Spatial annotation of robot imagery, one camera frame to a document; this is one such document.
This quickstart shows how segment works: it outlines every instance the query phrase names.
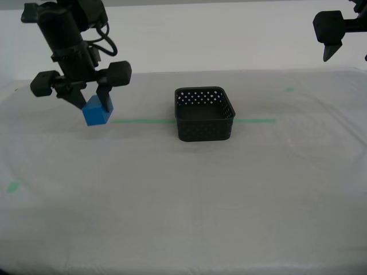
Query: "white wall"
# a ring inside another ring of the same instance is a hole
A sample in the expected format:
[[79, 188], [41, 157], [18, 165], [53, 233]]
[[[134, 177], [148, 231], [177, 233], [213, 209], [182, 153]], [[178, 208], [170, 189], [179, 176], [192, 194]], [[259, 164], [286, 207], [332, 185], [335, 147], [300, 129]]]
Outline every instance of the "white wall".
[[[38, 4], [44, 0], [32, 0]], [[234, 2], [263, 2], [279, 0], [103, 0], [106, 7], [117, 6], [149, 6], [149, 5], [176, 5], [176, 4], [198, 4], [198, 3], [234, 3]], [[285, 0], [285, 1], [305, 1], [305, 0]], [[23, 9], [24, 3], [29, 0], [1, 0], [0, 10]]]
[[[322, 61], [312, 25], [322, 10], [356, 16], [347, 0], [109, 7], [119, 55], [102, 54], [100, 68], [119, 60], [129, 60], [134, 72], [366, 68], [362, 33], [347, 34], [336, 56]], [[22, 24], [21, 12], [0, 11], [3, 79], [31, 79], [56, 68], [38, 27]], [[84, 37], [96, 36], [91, 30]]]

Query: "cable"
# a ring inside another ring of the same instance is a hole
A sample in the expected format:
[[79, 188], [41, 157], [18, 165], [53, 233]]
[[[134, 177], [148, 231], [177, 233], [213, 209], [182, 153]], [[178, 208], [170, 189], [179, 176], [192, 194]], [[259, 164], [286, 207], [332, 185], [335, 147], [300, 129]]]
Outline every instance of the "cable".
[[91, 42], [91, 41], [88, 42], [88, 45], [93, 47], [93, 48], [96, 48], [96, 49], [100, 50], [101, 52], [104, 52], [105, 54], [107, 54], [109, 56], [116, 56], [117, 53], [118, 53], [118, 50], [117, 50], [117, 47], [116, 47], [115, 43], [113, 42], [113, 40], [110, 39], [107, 35], [109, 31], [107, 31], [106, 33], [103, 33], [100, 26], [96, 27], [96, 30], [97, 30], [97, 33], [101, 36], [101, 38], [100, 38], [101, 40], [98, 39], [98, 42], [100, 42], [102, 40], [105, 40], [112, 47], [113, 52], [110, 52], [109, 50], [101, 47], [100, 45], [94, 44], [94, 42]]
[[[109, 33], [110, 33], [110, 25], [109, 25], [109, 23], [107, 23], [107, 30], [106, 30], [106, 33], [104, 35], [107, 36]], [[100, 42], [100, 41], [103, 41], [103, 40], [104, 40], [104, 38], [103, 37], [100, 37], [98, 39], [89, 40], [87, 42], [88, 42], [88, 44], [92, 44], [92, 43], [97, 43], [97, 42]]]

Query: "blue block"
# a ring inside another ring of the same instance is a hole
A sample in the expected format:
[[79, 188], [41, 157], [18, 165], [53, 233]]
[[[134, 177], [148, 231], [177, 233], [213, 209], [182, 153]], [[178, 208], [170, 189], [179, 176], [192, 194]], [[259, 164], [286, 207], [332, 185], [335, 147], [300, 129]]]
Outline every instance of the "blue block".
[[82, 112], [87, 122], [88, 126], [106, 124], [111, 116], [114, 106], [112, 106], [111, 98], [108, 100], [108, 106], [110, 107], [110, 112], [102, 107], [101, 101], [98, 96], [92, 96], [87, 104], [83, 107]]

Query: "perforated basket wall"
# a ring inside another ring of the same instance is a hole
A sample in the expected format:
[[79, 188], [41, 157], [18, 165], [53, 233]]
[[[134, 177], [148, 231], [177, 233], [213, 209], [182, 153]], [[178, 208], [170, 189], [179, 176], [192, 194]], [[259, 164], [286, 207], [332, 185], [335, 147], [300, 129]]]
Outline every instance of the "perforated basket wall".
[[229, 139], [236, 116], [220, 87], [181, 88], [175, 92], [178, 137], [185, 142]]

